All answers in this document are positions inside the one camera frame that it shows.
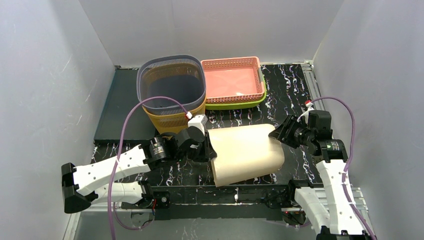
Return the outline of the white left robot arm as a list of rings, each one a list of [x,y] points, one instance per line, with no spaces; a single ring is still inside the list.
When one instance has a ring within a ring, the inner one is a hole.
[[[159,134],[100,162],[81,166],[66,163],[61,166],[64,212],[79,213],[100,203],[126,203],[139,209],[168,208],[168,193],[153,191],[148,181],[120,180],[171,166],[184,158],[207,163],[216,157],[208,131],[190,126],[179,133]]]

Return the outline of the cream bin liner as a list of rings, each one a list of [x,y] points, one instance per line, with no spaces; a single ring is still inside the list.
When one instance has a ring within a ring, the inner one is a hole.
[[[217,157],[211,160],[216,187],[270,175],[285,162],[280,141],[269,137],[272,124],[215,128],[208,131]]]

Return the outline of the orange slatted waste bin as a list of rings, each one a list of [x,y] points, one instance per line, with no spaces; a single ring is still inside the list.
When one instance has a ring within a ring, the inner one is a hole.
[[[188,127],[185,111],[206,111],[206,78],[201,62],[191,55],[172,55],[146,62],[137,72],[136,92],[156,130],[178,133]]]

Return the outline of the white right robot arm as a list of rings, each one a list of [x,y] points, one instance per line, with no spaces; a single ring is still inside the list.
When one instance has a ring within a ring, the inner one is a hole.
[[[318,240],[374,240],[376,235],[359,212],[348,181],[345,144],[333,138],[328,111],[312,109],[307,117],[289,114],[269,137],[294,149],[305,146],[320,174],[321,184],[290,180],[279,194],[281,206],[298,205]]]

